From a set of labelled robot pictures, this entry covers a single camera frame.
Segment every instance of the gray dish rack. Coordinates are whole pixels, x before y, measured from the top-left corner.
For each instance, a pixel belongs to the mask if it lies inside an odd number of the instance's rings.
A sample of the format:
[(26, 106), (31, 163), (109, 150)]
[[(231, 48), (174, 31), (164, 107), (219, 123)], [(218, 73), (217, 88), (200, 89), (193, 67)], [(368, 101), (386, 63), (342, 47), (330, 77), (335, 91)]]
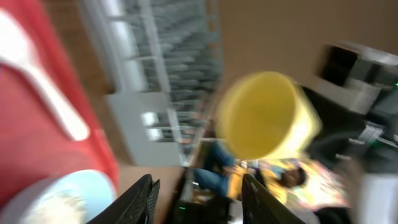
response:
[(220, 82), (217, 0), (81, 0), (130, 159), (189, 166)]

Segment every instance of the dark hair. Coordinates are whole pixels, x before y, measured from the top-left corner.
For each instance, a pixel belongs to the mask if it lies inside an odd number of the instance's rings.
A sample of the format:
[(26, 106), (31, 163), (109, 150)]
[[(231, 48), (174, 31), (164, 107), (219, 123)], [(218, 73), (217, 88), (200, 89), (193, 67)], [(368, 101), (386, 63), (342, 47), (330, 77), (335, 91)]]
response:
[(297, 181), (297, 186), (301, 186), (301, 185), (305, 184), (305, 181), (307, 181), (307, 173), (301, 167), (298, 167), (297, 170), (298, 170), (298, 173), (300, 174), (300, 177), (298, 178), (298, 181)]

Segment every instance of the red surface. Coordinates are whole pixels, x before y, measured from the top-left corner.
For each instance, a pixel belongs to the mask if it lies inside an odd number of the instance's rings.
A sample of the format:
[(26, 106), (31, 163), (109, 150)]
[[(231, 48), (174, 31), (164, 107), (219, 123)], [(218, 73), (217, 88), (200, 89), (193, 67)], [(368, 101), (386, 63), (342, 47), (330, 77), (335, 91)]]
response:
[(42, 6), (34, 0), (0, 0), (0, 9), (24, 27), (43, 67), (91, 130), (85, 141), (69, 140), (21, 74), (0, 64), (0, 206), (40, 179), (82, 169), (103, 171), (118, 187), (104, 132)]

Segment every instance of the person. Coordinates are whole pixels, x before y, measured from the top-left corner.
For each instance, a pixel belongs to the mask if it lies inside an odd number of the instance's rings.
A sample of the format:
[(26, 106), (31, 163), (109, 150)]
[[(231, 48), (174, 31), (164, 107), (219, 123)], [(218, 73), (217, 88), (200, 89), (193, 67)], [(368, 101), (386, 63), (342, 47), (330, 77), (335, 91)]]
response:
[[(215, 172), (214, 166), (217, 166), (220, 171)], [(240, 198), (242, 178), (247, 172), (252, 172), (257, 181), (281, 203), (285, 203), (287, 200), (287, 189), (301, 186), (307, 179), (307, 175), (301, 167), (289, 170), (281, 168), (260, 170), (258, 167), (244, 169), (237, 166), (235, 158), (226, 151), (221, 140), (217, 140), (211, 145), (203, 168), (193, 170), (195, 182), (200, 188), (231, 199)]]

